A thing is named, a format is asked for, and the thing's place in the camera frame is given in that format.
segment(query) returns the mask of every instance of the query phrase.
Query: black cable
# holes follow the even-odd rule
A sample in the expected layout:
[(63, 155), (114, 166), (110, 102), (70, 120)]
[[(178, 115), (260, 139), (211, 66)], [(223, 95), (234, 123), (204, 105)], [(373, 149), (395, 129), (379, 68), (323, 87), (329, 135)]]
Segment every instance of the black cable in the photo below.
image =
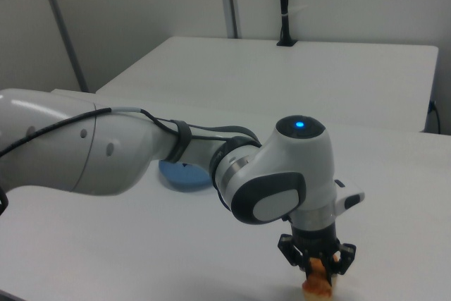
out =
[(41, 128), (40, 130), (37, 130), (36, 132), (31, 133), (31, 134), (27, 135), (26, 137), (23, 137), (22, 139), (19, 139), (16, 142), (13, 142), (11, 145), (7, 146), (7, 148), (5, 148), (3, 151), (0, 152), (0, 158), (4, 155), (8, 154), (12, 150), (16, 149), (17, 147), (19, 147), (23, 144), (26, 144), (27, 142), (30, 142), (31, 140), (35, 139), (36, 137), (39, 137), (43, 134), (51, 132), (52, 130), (69, 125), (71, 123), (76, 123), (80, 120), (91, 118), (93, 116), (99, 116), (99, 115), (105, 114), (105, 113), (111, 113), (111, 108), (98, 109), (96, 111), (82, 113), (78, 116), (73, 116), (72, 118), (68, 118), (68, 119), (59, 121), (58, 123), (54, 123), (53, 125), (48, 125), (47, 127)]

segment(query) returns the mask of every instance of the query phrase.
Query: black band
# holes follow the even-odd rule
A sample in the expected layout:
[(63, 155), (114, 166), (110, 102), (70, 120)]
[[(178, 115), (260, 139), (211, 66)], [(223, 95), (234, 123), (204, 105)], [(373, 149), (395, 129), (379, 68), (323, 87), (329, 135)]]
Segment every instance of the black band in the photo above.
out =
[(180, 160), (183, 152), (187, 149), (192, 139), (191, 128), (184, 121), (171, 120), (172, 123), (177, 125), (178, 140), (171, 153), (164, 159), (164, 161), (171, 162), (172, 164)]

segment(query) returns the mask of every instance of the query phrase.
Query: black joint cap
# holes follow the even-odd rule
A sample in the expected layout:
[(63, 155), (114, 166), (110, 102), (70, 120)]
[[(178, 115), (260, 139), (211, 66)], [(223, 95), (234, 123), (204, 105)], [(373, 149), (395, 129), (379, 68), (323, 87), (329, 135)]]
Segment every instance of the black joint cap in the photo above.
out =
[(288, 116), (276, 124), (277, 131), (294, 139), (310, 139), (326, 130), (322, 123), (309, 116)]

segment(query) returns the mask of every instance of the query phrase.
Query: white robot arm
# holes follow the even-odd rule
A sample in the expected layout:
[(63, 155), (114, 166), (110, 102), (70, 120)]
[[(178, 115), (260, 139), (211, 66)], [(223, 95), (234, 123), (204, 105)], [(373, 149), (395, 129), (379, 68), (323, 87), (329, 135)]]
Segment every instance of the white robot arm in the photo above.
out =
[[(221, 201), (241, 222), (289, 221), (293, 234), (282, 235), (278, 246), (307, 275), (310, 257), (321, 258), (329, 282), (354, 259), (355, 246), (336, 238), (335, 218), (364, 193), (333, 179), (330, 138), (313, 118), (281, 119), (262, 146), (239, 126), (203, 128), (138, 108), (3, 90), (0, 121), (0, 187), (6, 192), (41, 185), (117, 195), (132, 187), (152, 160), (195, 164), (210, 172)], [(2, 192), (0, 197), (4, 209), (7, 199)], [(333, 260), (337, 251), (339, 262)]]

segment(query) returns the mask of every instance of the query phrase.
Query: white tabletop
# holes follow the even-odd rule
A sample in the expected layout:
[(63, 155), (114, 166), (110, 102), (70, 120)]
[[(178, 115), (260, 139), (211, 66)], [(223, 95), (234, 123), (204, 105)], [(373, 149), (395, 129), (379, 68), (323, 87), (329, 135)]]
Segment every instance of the white tabletop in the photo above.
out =
[(173, 37), (97, 93), (420, 131), (437, 54), (428, 46)]
[[(280, 118), (102, 96), (97, 102), (137, 105), (196, 124), (234, 121), (262, 140)], [(337, 220), (339, 239), (355, 244), (357, 257), (339, 276), (335, 301), (447, 300), (449, 137), (325, 125), (337, 172), (366, 192), (364, 202)], [(288, 223), (242, 224), (213, 188), (170, 188), (156, 162), (116, 197), (46, 188), (18, 188), (8, 196), (0, 218), (0, 290), (27, 301), (303, 300), (303, 273), (277, 248)]]

